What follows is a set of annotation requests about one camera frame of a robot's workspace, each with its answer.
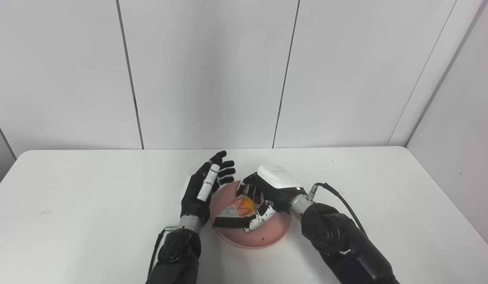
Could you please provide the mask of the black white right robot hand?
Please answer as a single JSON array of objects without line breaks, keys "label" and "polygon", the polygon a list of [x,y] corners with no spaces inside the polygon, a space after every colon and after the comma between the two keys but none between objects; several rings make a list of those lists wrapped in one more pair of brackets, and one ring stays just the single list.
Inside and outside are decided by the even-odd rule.
[{"label": "black white right robot hand", "polygon": [[241,180],[236,196],[248,197],[254,204],[251,220],[244,225],[244,231],[256,230],[276,213],[287,213],[298,220],[313,204],[301,183],[283,167],[264,164],[257,172]]}]

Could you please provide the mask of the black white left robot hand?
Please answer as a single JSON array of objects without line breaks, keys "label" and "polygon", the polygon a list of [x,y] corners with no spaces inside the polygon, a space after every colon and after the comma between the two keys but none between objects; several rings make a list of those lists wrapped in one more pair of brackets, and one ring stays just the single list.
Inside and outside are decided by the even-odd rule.
[{"label": "black white left robot hand", "polygon": [[[220,187],[234,182],[234,174],[236,169],[234,168],[235,162],[233,160],[224,160],[227,156],[227,151],[222,150],[217,152],[208,161],[206,161],[201,167],[190,177],[187,185],[186,192],[181,200],[181,215],[180,217],[195,216],[199,218],[202,225],[205,225],[210,218],[210,202],[212,194],[214,194]],[[211,171],[212,165],[218,165],[220,170],[218,171],[217,178],[212,185],[212,189],[209,193],[206,201],[199,200],[197,198],[201,187],[203,186],[204,179]]]}]

